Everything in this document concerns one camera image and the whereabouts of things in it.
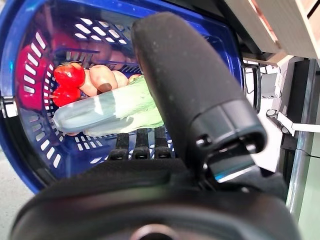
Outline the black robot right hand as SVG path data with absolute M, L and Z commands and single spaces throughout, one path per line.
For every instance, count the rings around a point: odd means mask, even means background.
M 32 198 L 12 240 L 299 240 L 279 173 L 255 164 L 267 134 L 219 54 L 181 17 L 131 28 L 177 159 L 107 161 Z

